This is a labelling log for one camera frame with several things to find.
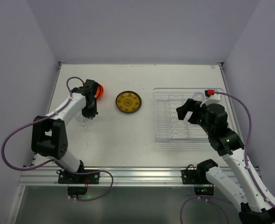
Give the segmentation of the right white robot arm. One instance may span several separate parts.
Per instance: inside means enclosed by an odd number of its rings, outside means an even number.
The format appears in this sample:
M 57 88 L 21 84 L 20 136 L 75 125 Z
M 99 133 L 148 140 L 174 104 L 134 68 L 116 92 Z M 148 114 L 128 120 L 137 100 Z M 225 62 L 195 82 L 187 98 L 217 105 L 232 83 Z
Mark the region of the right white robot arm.
M 225 108 L 188 99 L 176 112 L 179 120 L 191 112 L 188 122 L 204 130 L 211 147 L 231 168 L 237 182 L 227 177 L 212 159 L 199 163 L 193 176 L 216 186 L 235 206 L 243 224 L 275 223 L 275 197 L 245 157 L 245 146 L 239 135 L 228 127 Z

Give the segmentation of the clear plastic dish rack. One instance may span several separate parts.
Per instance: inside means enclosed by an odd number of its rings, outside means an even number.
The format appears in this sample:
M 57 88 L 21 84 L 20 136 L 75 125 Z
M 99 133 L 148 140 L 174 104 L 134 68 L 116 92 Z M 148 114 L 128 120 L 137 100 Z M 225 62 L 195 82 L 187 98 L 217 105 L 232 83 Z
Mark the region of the clear plastic dish rack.
M 182 106 L 194 93 L 204 93 L 204 88 L 155 88 L 153 90 L 156 140 L 158 142 L 208 142 L 208 136 L 199 125 L 178 120 L 176 108 Z

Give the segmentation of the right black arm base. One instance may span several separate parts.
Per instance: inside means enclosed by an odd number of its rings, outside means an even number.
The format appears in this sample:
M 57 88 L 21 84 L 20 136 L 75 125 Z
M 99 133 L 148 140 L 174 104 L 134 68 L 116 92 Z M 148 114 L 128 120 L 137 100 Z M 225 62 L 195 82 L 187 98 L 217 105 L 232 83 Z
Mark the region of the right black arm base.
M 198 196 L 213 196 L 214 185 L 206 178 L 206 172 L 213 167 L 218 167 L 218 164 L 212 159 L 205 160 L 197 166 L 188 165 L 187 168 L 181 170 L 182 184 L 194 185 L 194 193 Z

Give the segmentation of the orange plastic bowl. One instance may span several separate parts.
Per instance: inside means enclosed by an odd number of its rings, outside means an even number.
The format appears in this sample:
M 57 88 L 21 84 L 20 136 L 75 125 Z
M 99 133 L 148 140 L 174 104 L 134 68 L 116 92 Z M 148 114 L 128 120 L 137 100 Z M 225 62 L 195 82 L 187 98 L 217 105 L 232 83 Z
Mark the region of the orange plastic bowl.
M 96 99 L 100 99 L 104 94 L 104 88 L 101 84 L 98 85 L 97 91 L 96 91 Z

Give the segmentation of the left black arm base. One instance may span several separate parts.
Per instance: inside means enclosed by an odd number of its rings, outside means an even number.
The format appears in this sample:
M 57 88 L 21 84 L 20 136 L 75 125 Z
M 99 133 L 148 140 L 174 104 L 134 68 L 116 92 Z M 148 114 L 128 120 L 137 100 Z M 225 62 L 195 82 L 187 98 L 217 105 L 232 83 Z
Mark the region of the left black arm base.
M 79 199 L 81 196 L 84 196 L 88 191 L 89 184 L 98 184 L 100 172 L 99 170 L 85 170 L 80 168 L 80 173 L 90 173 L 89 175 L 75 175 L 65 170 L 57 170 L 58 174 L 58 183 L 67 184 L 67 194 L 70 197 Z

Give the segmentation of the yellow patterned plate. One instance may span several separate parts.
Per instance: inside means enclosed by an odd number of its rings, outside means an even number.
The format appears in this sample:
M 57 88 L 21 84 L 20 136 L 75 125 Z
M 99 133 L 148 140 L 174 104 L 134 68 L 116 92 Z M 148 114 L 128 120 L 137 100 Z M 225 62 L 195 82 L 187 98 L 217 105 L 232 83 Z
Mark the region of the yellow patterned plate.
M 134 91 L 123 91 L 117 95 L 115 104 L 119 111 L 131 114 L 140 109 L 142 106 L 142 99 Z

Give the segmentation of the aluminium front rail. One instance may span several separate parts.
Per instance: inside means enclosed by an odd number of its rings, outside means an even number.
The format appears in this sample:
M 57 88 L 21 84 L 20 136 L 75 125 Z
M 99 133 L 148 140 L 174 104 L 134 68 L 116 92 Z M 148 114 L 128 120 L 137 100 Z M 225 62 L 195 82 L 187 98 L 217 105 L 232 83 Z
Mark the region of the aluminium front rail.
M 98 168 L 106 170 L 113 176 L 115 187 L 180 187 L 183 185 L 181 171 L 175 168 Z M 31 171 L 23 171 L 19 186 L 58 186 L 58 167 L 45 166 Z

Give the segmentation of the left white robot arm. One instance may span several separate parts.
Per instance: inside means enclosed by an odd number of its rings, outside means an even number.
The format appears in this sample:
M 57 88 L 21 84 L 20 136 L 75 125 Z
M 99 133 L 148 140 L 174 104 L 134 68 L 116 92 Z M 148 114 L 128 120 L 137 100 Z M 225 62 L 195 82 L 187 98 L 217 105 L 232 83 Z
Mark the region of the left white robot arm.
M 71 173 L 83 172 L 83 162 L 68 149 L 66 127 L 79 112 L 92 120 L 97 114 L 96 93 L 99 83 L 87 79 L 83 86 L 68 88 L 69 97 L 55 110 L 34 119 L 31 149 L 53 159 L 61 168 Z

